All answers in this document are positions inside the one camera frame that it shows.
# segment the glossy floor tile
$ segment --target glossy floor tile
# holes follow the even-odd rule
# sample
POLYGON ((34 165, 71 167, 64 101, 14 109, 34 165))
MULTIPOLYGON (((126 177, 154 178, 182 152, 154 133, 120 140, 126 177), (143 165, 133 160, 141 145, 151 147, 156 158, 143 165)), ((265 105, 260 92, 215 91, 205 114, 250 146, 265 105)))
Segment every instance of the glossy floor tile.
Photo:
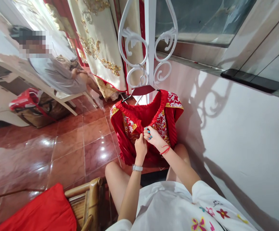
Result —
MULTIPOLYGON (((77 106, 77 116, 68 115, 40 129, 0 127, 0 195, 29 190, 0 197, 0 223, 39 195, 40 190, 56 183, 68 190, 104 177, 105 167, 111 161, 131 174, 131 167, 119 157, 118 139, 109 117, 110 108, 117 101, 105 102, 97 96, 98 108, 83 96, 72 101, 77 106)), ((104 211, 109 211, 108 204, 109 198, 102 205, 104 211)), ((106 227, 108 214, 104 212, 103 217, 106 227)))

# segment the red cushion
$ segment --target red cushion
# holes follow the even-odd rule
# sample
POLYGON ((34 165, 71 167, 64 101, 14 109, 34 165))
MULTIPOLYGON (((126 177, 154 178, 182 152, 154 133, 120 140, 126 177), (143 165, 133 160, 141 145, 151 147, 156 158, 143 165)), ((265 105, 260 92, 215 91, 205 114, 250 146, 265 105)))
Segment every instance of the red cushion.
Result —
POLYGON ((4 231, 76 230, 76 219, 61 184, 37 196, 0 225, 4 231))

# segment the wristwatch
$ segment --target wristwatch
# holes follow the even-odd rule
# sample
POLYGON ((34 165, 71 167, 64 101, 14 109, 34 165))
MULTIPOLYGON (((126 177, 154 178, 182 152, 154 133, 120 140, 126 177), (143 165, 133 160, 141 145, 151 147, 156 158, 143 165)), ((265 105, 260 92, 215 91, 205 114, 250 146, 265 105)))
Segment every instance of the wristwatch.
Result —
POLYGON ((138 171, 141 172, 143 170, 142 167, 136 166, 136 165, 132 165, 132 171, 138 171))

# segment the red string bracelet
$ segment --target red string bracelet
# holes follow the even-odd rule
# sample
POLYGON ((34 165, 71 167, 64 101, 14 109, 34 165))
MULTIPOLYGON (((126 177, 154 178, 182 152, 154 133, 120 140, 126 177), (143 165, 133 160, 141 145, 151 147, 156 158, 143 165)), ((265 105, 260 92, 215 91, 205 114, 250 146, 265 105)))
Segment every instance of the red string bracelet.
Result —
POLYGON ((165 146, 163 146, 163 147, 168 147, 164 152, 162 152, 162 153, 160 153, 160 155, 163 155, 163 154, 166 154, 168 151, 169 151, 169 149, 170 149, 170 146, 169 145, 165 145, 165 146))

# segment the red garment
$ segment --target red garment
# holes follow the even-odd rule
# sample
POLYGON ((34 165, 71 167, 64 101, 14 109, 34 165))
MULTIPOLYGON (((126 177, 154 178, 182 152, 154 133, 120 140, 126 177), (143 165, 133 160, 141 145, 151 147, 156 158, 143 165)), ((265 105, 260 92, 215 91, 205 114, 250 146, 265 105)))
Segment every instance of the red garment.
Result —
MULTIPOLYGON (((183 112, 179 97, 161 90, 148 105, 128 105, 121 101, 111 108, 111 123, 118 137, 120 156, 127 165, 135 163, 135 140, 144 127, 152 126, 172 148, 177 143, 176 121, 183 112)), ((166 167, 168 163, 152 145, 148 145, 144 167, 166 167)))
POLYGON ((0 225, 0 231, 76 231, 76 219, 61 184, 37 196, 0 225))

